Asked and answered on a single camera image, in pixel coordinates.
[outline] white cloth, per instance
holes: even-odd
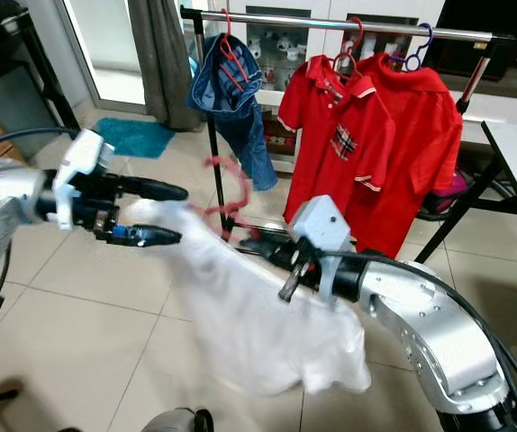
[[[183,202],[141,200],[126,219],[183,234],[161,251],[174,259],[174,286],[204,355],[231,384],[265,395],[300,381],[311,393],[334,382],[354,392],[370,385],[364,330],[344,302],[331,309],[303,288],[290,304],[281,301],[285,281],[222,241]]]

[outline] plaid pocket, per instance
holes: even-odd
[[[353,141],[349,134],[349,131],[343,128],[341,125],[337,127],[334,135],[331,139],[332,147],[336,151],[339,158],[342,160],[349,160],[350,154],[355,151],[357,143]]]

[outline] red hanger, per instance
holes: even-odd
[[[249,78],[247,77],[247,74],[242,69],[242,66],[240,65],[239,61],[237,60],[237,57],[234,55],[234,52],[232,52],[231,44],[228,41],[228,37],[231,36],[231,16],[229,15],[229,11],[226,9],[222,9],[221,12],[223,12],[226,15],[226,22],[228,23],[229,27],[226,33],[224,33],[224,37],[221,39],[220,42],[220,48],[221,52],[230,61],[234,61],[237,64],[237,68],[239,68],[240,73],[242,74],[242,77],[244,78],[244,82],[248,83]],[[219,68],[222,69],[222,72],[224,72],[227,77],[237,86],[237,88],[244,92],[244,88],[242,88],[242,85],[240,85],[236,79],[234,79],[234,76],[231,75],[231,73],[226,69],[226,67],[223,64],[219,64]]]
[[[351,16],[349,18],[349,21],[353,21],[354,23],[358,24],[358,30],[359,30],[358,38],[352,47],[347,48],[345,51],[340,52],[339,55],[337,57],[335,57],[334,60],[332,61],[333,70],[334,70],[335,66],[337,65],[337,61],[340,59],[349,58],[350,61],[352,61],[351,76],[346,76],[346,75],[341,74],[340,72],[336,72],[339,77],[346,79],[346,80],[350,80],[354,76],[362,77],[360,72],[357,71],[357,62],[355,61],[355,58],[352,57],[352,52],[357,50],[358,45],[360,45],[360,42],[362,42],[362,40],[363,40],[363,23],[362,23],[362,21],[360,21],[360,19],[357,16]]]

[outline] gray curtain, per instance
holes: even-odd
[[[174,1],[129,0],[128,5],[147,113],[175,131],[197,128],[201,114],[186,105],[192,78]]]

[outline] red polo shirt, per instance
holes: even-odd
[[[346,219],[357,250],[378,250],[395,257],[426,194],[449,187],[462,131],[462,117],[439,75],[425,67],[394,72],[388,56],[357,62],[371,77],[395,121],[395,143],[381,193],[356,191]]]
[[[343,85],[325,56],[313,57],[293,74],[278,119],[303,128],[286,222],[314,196],[330,195],[344,214],[355,183],[380,191],[395,126],[368,76]]]

